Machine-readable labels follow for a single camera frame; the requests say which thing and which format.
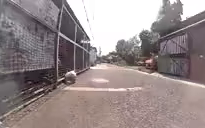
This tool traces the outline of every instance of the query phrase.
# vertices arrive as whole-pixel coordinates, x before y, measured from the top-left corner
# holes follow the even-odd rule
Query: white sky
[[[184,4],[183,19],[205,10],[205,0],[181,1]],[[84,0],[92,28],[90,31],[84,10],[77,4],[82,0],[68,2],[76,8],[74,12],[87,33],[93,33],[92,44],[97,48],[100,46],[102,54],[115,50],[119,39],[127,40],[142,29],[149,29],[162,4],[162,0]]]

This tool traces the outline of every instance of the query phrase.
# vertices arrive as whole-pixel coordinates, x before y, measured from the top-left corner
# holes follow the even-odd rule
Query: white road marking
[[[127,92],[140,91],[141,87],[134,88],[92,88],[92,87],[66,87],[63,90],[67,91],[90,91],[90,92]]]
[[[106,65],[98,65],[95,67],[90,67],[90,69],[108,69],[109,67]]]
[[[95,83],[108,83],[109,82],[109,80],[103,79],[103,78],[93,78],[91,81]]]

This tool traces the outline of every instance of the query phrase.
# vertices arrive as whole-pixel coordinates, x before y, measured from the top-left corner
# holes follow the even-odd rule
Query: roof
[[[170,37],[172,35],[175,35],[179,32],[182,32],[182,31],[185,31],[189,28],[192,28],[192,27],[195,27],[201,23],[204,23],[205,22],[205,11],[201,12],[201,13],[198,13],[184,21],[181,22],[180,24],[180,29],[176,30],[176,31],[173,31],[169,34],[166,34],[165,36],[162,36],[160,38],[160,40],[164,39],[164,38],[167,38],[167,37]]]
[[[80,26],[80,28],[83,30],[83,32],[86,34],[87,38],[90,40],[89,35],[86,33],[86,31],[84,30],[83,26],[81,25],[80,21],[78,20],[78,18],[76,17],[74,11],[72,10],[72,8],[70,7],[69,3],[65,0],[64,1],[64,5],[66,6],[67,10],[69,11],[69,13],[72,15],[73,19],[76,21],[76,23]]]

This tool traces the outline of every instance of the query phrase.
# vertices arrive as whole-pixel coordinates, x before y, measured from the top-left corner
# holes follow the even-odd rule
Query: fence post
[[[75,25],[75,42],[76,42],[76,35],[77,35],[77,25]],[[74,71],[76,70],[76,45],[74,44],[74,54],[73,54],[74,58],[73,58],[73,65],[74,65]]]
[[[55,81],[58,82],[58,52],[59,52],[59,41],[60,41],[60,29],[61,29],[61,23],[62,23],[62,15],[63,15],[63,5],[59,14],[58,19],[58,32],[57,32],[57,40],[55,42]]]

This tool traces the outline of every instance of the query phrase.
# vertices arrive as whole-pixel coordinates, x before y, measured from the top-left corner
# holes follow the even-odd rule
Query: road
[[[102,64],[13,128],[205,128],[205,87]]]

